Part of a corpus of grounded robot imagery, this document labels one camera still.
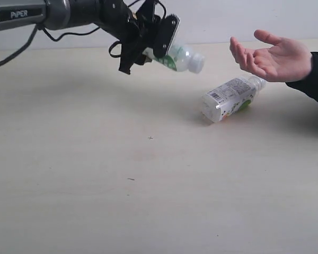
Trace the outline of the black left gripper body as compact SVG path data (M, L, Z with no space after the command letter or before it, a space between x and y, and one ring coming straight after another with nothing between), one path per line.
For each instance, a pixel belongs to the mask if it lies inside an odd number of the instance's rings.
M155 14L156 5L161 1L143 1L140 8L133 12L130 7L136 4L124 1L100 1L100 27L117 39L110 47L111 57L121 57L123 53L114 55L112 50L117 45L130 46L127 54L136 51L136 45L143 44L152 48L156 57L164 56L164 48L159 47L160 26L163 17Z

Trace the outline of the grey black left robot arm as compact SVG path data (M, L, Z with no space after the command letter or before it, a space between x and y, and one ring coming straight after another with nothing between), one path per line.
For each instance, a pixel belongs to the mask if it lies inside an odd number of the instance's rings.
M27 42L16 52L0 61L0 67L16 58L42 30L54 42L50 30L95 24L117 39L110 46L121 45L119 71L127 75L134 64L144 65L152 58L145 55L152 49L154 57L165 57L175 39L180 18L175 14L155 13L160 1L143 1L134 12L124 1L0 1L0 31L34 25Z

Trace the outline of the black sleeved forearm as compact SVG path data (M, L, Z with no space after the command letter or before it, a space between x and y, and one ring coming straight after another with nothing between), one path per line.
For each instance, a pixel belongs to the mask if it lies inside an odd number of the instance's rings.
M311 54L312 69L310 73L305 78L294 82L287 82L286 85L318 102L318 51L312 51Z

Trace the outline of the open bare human hand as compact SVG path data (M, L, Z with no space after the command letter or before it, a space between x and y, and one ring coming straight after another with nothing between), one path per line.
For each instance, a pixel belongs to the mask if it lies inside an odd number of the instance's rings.
M294 82L306 78L313 67L312 54L301 42L280 37L265 30L255 30L254 37L268 48L246 48L231 37L229 50L242 71L268 82Z

